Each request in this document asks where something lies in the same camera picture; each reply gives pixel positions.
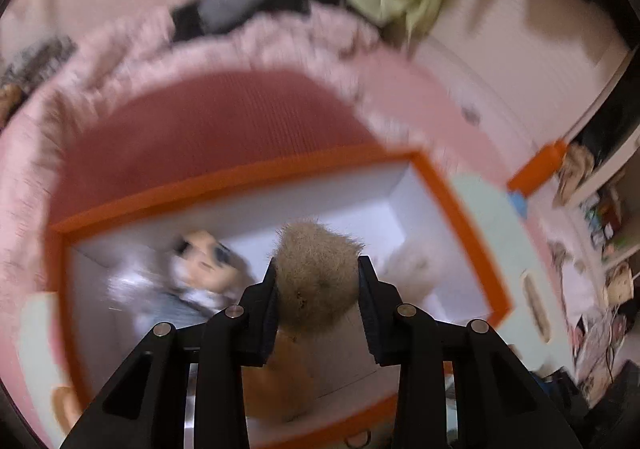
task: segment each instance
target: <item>fuzzy pom-pom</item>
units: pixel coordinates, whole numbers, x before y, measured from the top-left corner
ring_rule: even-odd
[[[280,327],[292,335],[330,330],[358,300],[362,248],[319,223],[284,226],[274,256]]]

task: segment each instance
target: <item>white fluffy toy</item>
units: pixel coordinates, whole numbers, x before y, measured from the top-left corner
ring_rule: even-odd
[[[437,246],[424,238],[410,238],[386,260],[380,281],[395,285],[403,302],[423,307],[443,272],[443,255]]]

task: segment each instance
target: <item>light blue board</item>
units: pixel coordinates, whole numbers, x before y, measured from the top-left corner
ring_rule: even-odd
[[[488,184],[477,175],[459,174],[450,178],[451,186],[466,208],[467,217],[482,233],[495,268],[501,273],[505,290],[514,309],[497,331],[522,354],[522,362],[534,371],[545,365],[554,371],[564,366],[574,373],[570,338],[562,308],[548,279],[546,269],[529,234],[505,191]],[[529,272],[551,323],[551,339],[545,343],[535,326],[523,291],[523,276]]]

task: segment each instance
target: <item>stuffed toy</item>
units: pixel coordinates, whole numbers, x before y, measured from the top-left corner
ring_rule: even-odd
[[[402,301],[422,307],[444,272],[439,247],[423,238],[409,238],[386,260],[380,281],[396,287]]]
[[[261,368],[242,366],[245,415],[286,422],[306,413],[315,397],[302,348],[278,331],[273,352]]]
[[[22,90],[17,84],[6,84],[0,88],[0,130],[8,124],[9,118],[22,102]]]
[[[238,259],[206,231],[184,236],[170,260],[174,293],[207,315],[236,303],[245,286]]]
[[[319,223],[285,225],[274,254],[280,327],[294,336],[330,330],[358,300],[362,249]]]

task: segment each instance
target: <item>metal screw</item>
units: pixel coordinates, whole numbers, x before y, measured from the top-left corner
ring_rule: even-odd
[[[477,334],[485,334],[489,331],[489,325],[482,319],[474,319],[471,321],[471,329]]]
[[[244,313],[244,308],[239,304],[232,304],[225,309],[225,315],[227,317],[231,317],[235,319],[236,317],[240,317]]]
[[[416,310],[412,304],[401,304],[397,310],[402,317],[413,317],[418,313],[418,310]]]
[[[349,449],[364,449],[370,443],[371,431],[369,429],[344,439],[344,444]]]
[[[167,333],[171,331],[171,324],[169,323],[158,323],[154,326],[154,335],[158,337],[164,337]]]

